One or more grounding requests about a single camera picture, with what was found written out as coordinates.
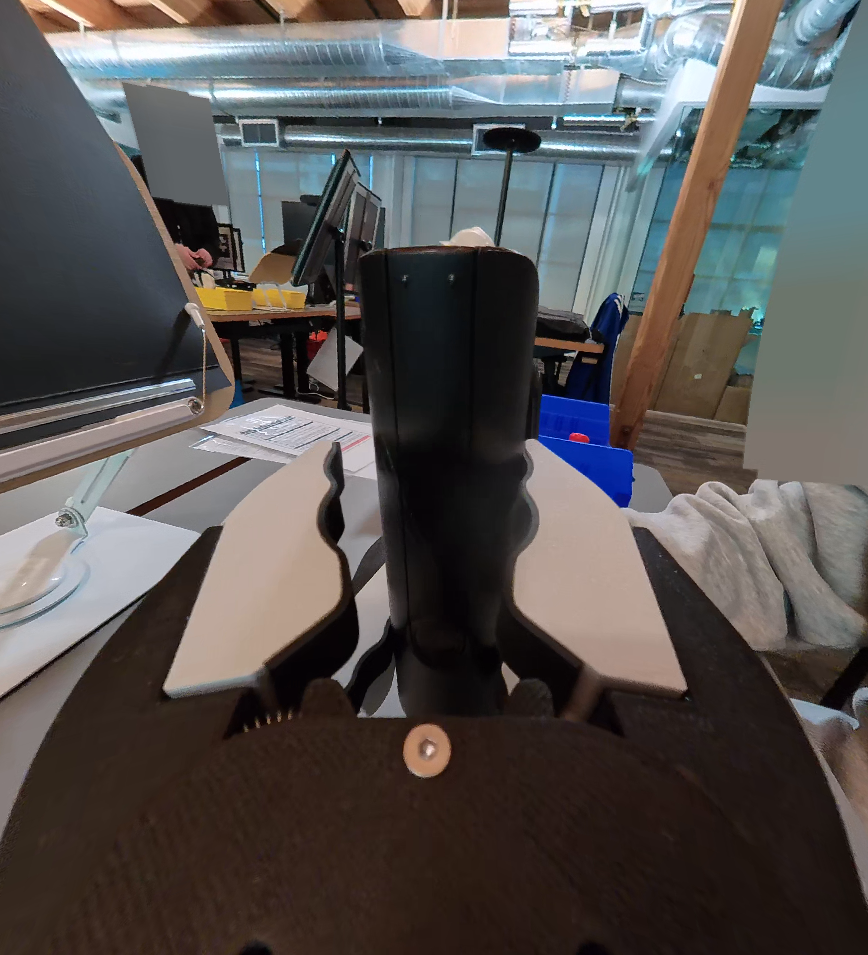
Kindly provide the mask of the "black pole with round disc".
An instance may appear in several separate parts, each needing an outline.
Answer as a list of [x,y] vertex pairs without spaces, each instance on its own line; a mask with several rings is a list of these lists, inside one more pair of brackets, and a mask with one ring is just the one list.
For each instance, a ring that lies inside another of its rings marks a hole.
[[515,157],[535,153],[542,144],[540,135],[525,126],[493,126],[484,131],[481,145],[487,152],[504,156],[504,169],[495,222],[493,242],[501,246],[502,232],[507,212],[512,166]]

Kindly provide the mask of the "blue plastic bin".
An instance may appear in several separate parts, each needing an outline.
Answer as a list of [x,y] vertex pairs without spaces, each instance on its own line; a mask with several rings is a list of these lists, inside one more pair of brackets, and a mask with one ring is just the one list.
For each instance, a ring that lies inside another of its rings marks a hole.
[[[628,507],[633,490],[633,456],[609,442],[609,405],[544,394],[540,401],[539,441],[580,471],[619,507]],[[572,432],[591,442],[568,440]]]

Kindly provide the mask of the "slim silver duct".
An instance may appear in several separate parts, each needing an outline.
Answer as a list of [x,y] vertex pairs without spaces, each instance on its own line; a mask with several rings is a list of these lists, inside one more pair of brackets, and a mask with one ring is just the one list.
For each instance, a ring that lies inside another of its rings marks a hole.
[[[499,160],[500,151],[483,148],[480,129],[409,127],[281,126],[277,142],[249,142],[249,148],[294,153],[404,154],[423,157]],[[636,161],[639,137],[631,134],[547,130],[527,161],[592,162],[629,165]]]

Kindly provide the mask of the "black board with wooden rim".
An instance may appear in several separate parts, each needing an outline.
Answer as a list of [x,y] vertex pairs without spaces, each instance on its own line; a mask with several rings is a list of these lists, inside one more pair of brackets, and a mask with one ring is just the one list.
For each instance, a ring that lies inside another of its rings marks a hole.
[[0,494],[227,412],[233,369],[203,311],[207,400],[189,410],[189,302],[130,162],[22,5],[0,2]]

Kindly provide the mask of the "blue jacket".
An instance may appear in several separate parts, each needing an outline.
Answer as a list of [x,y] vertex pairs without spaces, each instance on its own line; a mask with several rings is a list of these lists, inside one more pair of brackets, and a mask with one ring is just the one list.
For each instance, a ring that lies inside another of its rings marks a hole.
[[618,293],[609,294],[599,306],[591,324],[591,340],[602,345],[603,351],[575,354],[563,387],[563,397],[609,404],[616,348],[629,317],[623,297]]

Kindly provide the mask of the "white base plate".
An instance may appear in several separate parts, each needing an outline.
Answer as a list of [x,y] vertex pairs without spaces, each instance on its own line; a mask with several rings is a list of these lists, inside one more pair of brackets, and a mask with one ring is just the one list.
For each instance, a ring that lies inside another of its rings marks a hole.
[[0,699],[145,595],[197,539],[187,529],[96,509],[77,551],[86,580],[42,615],[0,629]]

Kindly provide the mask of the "large silver ventilation duct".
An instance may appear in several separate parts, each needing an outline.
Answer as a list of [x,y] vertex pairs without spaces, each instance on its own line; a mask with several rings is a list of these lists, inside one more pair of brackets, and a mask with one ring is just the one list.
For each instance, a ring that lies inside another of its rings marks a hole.
[[404,19],[50,33],[83,79],[434,76],[500,73],[508,18]]

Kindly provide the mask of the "wooden background desk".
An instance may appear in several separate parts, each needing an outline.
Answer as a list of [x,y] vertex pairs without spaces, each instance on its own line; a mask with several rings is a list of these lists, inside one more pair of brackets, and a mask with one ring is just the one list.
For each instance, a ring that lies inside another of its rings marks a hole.
[[328,330],[334,326],[334,304],[299,309],[254,308],[237,311],[207,308],[205,312],[219,338],[230,343],[235,381],[241,395],[245,394],[246,388],[242,381],[240,342],[248,339],[277,339],[281,356],[282,386],[261,388],[260,394],[306,403],[321,402],[319,394],[308,390],[310,382],[306,342],[313,330]]

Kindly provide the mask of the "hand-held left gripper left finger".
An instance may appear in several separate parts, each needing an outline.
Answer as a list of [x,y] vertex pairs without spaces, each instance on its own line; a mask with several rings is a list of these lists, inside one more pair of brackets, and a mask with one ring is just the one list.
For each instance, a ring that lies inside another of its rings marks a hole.
[[172,698],[251,687],[299,699],[356,649],[351,572],[340,540],[338,443],[316,442],[226,517],[163,689]]

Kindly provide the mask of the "black bag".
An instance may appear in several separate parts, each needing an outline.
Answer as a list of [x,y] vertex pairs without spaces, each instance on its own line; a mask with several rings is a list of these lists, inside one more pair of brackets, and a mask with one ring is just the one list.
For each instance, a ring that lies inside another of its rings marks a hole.
[[560,342],[583,343],[591,340],[591,333],[582,314],[539,306],[535,337]]

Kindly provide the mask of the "black computer monitor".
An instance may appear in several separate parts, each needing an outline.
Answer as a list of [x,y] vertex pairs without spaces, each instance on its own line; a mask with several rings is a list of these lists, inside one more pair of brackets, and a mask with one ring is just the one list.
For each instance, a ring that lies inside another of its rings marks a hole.
[[356,269],[359,258],[376,247],[382,204],[380,197],[357,183],[345,225],[345,271]]
[[297,254],[291,281],[296,287],[314,284],[325,268],[336,239],[345,230],[350,201],[359,183],[351,152],[345,149],[334,163],[321,193],[314,219]]

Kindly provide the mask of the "stacked cardboard sheets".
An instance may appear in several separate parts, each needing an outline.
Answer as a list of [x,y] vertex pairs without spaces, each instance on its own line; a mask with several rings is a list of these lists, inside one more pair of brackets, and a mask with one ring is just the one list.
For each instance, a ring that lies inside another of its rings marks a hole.
[[713,419],[753,327],[753,315],[749,308],[737,314],[682,316],[652,410]]

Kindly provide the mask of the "clear round stand foot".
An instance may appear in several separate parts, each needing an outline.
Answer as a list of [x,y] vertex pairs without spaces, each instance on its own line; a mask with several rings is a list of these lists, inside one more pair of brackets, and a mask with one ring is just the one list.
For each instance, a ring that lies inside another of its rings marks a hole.
[[90,531],[69,515],[50,515],[0,534],[0,633],[72,603],[86,588]]

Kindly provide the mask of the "black remote control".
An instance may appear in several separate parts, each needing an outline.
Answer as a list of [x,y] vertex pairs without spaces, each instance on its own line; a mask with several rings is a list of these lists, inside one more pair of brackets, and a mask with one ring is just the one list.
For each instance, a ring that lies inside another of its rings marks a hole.
[[428,246],[369,252],[358,273],[399,699],[410,717],[493,715],[537,272],[507,249]]

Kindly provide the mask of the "person's grey sweatshirt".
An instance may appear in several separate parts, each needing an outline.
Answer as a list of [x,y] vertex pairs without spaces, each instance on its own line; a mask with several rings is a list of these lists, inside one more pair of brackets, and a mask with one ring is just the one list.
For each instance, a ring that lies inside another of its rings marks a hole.
[[[703,484],[660,513],[627,510],[756,651],[868,647],[868,487],[759,479]],[[868,833],[868,687],[851,712],[797,703]]]

